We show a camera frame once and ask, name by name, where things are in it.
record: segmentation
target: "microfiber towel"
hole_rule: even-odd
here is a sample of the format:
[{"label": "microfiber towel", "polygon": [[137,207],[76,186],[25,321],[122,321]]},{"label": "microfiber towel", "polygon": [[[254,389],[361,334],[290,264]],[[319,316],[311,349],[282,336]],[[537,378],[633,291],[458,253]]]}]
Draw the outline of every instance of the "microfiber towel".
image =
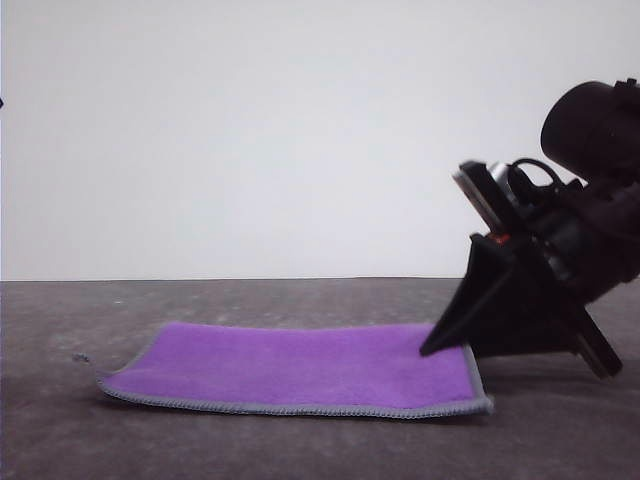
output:
[{"label": "microfiber towel", "polygon": [[122,400],[211,412],[406,419],[489,412],[468,346],[420,356],[431,328],[172,322],[124,368],[97,370],[96,378]]}]

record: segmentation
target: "white backdrop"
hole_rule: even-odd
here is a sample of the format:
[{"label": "white backdrop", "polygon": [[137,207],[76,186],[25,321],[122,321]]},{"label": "white backdrop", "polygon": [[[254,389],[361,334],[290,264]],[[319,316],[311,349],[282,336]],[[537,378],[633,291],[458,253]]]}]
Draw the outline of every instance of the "white backdrop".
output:
[{"label": "white backdrop", "polygon": [[461,276],[451,174],[640,75],[640,2],[12,0],[4,280]]}]

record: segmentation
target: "gray floor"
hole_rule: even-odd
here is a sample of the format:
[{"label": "gray floor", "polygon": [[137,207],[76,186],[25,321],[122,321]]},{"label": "gray floor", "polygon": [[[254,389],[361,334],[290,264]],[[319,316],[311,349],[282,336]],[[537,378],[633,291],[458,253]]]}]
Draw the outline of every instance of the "gray floor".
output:
[{"label": "gray floor", "polygon": [[117,368],[169,320],[264,327],[435,321],[457,281],[213,280],[2,285],[6,479],[638,478],[640,284],[590,308],[625,362],[484,359],[491,416],[428,421],[192,413],[111,400]]}]

